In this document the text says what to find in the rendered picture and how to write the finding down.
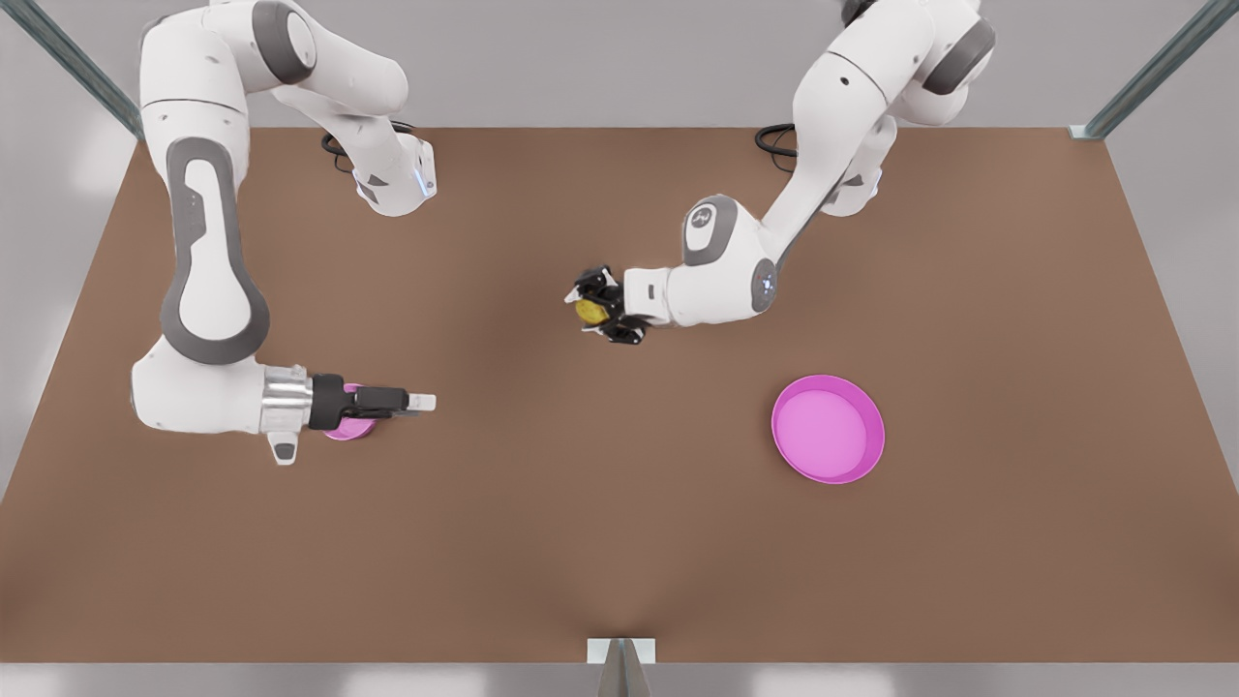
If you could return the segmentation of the pink bowl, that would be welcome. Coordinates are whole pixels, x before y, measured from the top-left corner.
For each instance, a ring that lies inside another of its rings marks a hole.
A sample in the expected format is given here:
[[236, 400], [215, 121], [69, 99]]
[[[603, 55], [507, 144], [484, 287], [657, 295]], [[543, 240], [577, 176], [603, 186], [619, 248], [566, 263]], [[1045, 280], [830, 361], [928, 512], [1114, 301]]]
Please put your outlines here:
[[328, 406], [318, 409], [318, 413], [321, 413], [321, 418], [318, 420], [321, 420], [322, 423], [331, 423], [331, 418], [328, 418], [328, 413], [331, 413], [331, 411], [335, 411], [335, 415], [338, 416], [338, 423], [333, 430], [322, 430], [325, 437], [336, 441], [362, 439], [375, 430], [375, 425], [378, 423], [375, 418], [344, 416], [338, 410], [341, 404], [343, 404], [342, 397], [333, 397], [333, 401]]

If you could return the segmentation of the silver frame post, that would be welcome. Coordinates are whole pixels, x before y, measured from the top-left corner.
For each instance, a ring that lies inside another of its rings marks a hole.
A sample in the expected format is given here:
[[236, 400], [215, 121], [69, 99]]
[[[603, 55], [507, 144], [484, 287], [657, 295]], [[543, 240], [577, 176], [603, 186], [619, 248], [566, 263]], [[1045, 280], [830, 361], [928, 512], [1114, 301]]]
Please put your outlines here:
[[1137, 71], [1136, 76], [1132, 76], [1132, 79], [1115, 97], [1106, 102], [1105, 106], [1101, 106], [1101, 110], [1089, 123], [1070, 125], [1068, 136], [1080, 141], [1105, 140], [1137, 110], [1137, 106], [1142, 106], [1155, 92], [1158, 92], [1170, 76], [1180, 71], [1203, 45], [1208, 43], [1227, 22], [1238, 15], [1239, 0], [1206, 0], [1196, 10], [1194, 16], [1187, 19], [1171, 40], [1145, 63], [1141, 71]]
[[646, 666], [655, 664], [655, 639], [589, 638], [586, 662], [602, 666], [596, 697], [650, 697]]
[[138, 141], [145, 140], [136, 103], [76, 45], [76, 40], [71, 40], [55, 19], [45, 14], [36, 0], [0, 0], [0, 9]]

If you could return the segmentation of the pink plate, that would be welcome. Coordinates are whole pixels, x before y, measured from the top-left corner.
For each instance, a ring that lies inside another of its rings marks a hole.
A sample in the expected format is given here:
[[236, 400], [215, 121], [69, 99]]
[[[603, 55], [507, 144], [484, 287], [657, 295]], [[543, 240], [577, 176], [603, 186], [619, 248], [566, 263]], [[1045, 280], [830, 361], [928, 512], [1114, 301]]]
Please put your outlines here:
[[771, 439], [805, 479], [844, 485], [876, 468], [886, 430], [877, 405], [857, 384], [812, 375], [793, 380], [776, 397]]

